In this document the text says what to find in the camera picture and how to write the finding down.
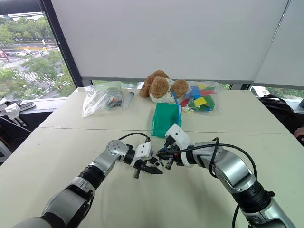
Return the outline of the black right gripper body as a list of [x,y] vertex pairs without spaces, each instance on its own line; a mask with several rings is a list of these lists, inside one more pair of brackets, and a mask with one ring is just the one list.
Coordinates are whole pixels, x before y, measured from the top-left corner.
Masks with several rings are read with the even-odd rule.
[[172,136],[166,137],[166,142],[164,145],[164,152],[174,154],[174,162],[178,166],[188,167],[188,161],[186,152],[181,152],[188,147],[188,138],[173,138]]

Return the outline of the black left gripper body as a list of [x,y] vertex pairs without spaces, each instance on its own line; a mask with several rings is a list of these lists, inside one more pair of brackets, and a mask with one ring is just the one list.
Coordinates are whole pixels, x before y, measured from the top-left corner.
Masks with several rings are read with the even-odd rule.
[[142,165],[147,165],[149,162],[150,162],[150,160],[137,160],[135,162],[135,164],[133,165],[133,168],[135,168],[135,169],[140,168],[141,169]]

